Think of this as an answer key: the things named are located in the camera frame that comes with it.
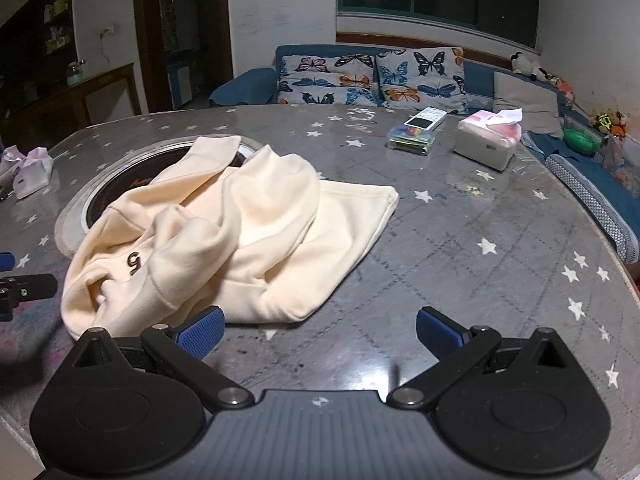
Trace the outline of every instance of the orange butterfly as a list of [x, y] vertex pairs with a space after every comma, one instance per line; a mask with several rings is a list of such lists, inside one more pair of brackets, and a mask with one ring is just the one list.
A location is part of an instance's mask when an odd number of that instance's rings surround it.
[[451, 49], [453, 50], [453, 55], [456, 56], [456, 65], [462, 66], [462, 64], [465, 62], [464, 50], [455, 46], [452, 46]]
[[404, 99], [408, 101], [411, 99], [417, 103], [420, 102], [420, 96], [418, 95], [418, 91], [415, 88], [406, 88], [404, 90], [396, 90], [395, 88], [391, 88], [389, 90], [385, 90], [385, 94], [388, 95], [392, 101], [401, 101]]
[[355, 78], [352, 78], [348, 75], [341, 75], [340, 86], [359, 86], [360, 88], [370, 89], [371, 82], [365, 75], [361, 77], [356, 76]]

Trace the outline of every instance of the wooden door frame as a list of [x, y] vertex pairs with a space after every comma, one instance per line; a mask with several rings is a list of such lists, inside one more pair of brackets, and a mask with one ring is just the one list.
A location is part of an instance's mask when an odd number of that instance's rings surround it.
[[[224, 81], [231, 81], [234, 77], [231, 57], [231, 33], [229, 26], [228, 0], [221, 1], [220, 22], [216, 25], [222, 31], [220, 36], [220, 65], [221, 76]], [[140, 70], [145, 88], [146, 102], [149, 112], [165, 112], [173, 109], [171, 90], [169, 88], [164, 65], [154, 53], [162, 46], [161, 25], [158, 14], [152, 9], [159, 9], [159, 0], [133, 0], [136, 20], [136, 36], [138, 38], [138, 52], [140, 56]]]

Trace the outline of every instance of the pink butterfly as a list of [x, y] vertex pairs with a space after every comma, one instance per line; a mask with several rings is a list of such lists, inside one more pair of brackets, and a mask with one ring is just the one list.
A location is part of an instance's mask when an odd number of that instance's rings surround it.
[[329, 72], [326, 60], [318, 57], [303, 57], [296, 72]]

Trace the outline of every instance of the beige cushion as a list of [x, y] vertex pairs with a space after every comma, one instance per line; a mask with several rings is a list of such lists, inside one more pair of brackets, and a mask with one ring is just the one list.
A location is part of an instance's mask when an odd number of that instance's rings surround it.
[[302, 321], [398, 203], [392, 187], [320, 180], [309, 162], [269, 146], [230, 168], [239, 144], [199, 137], [180, 162], [108, 206], [66, 275], [62, 319], [74, 338], [91, 326], [135, 336], [210, 304], [227, 322]]
[[562, 139], [555, 92], [502, 72], [494, 72], [494, 112], [516, 108], [522, 108], [520, 124], [523, 131]]

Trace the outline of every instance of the green bowl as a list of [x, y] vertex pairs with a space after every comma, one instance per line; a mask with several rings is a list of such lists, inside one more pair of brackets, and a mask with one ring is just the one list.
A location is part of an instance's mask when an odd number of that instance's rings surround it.
[[598, 151], [598, 142], [593, 137], [577, 130], [565, 130], [564, 143], [581, 155], [590, 156]]

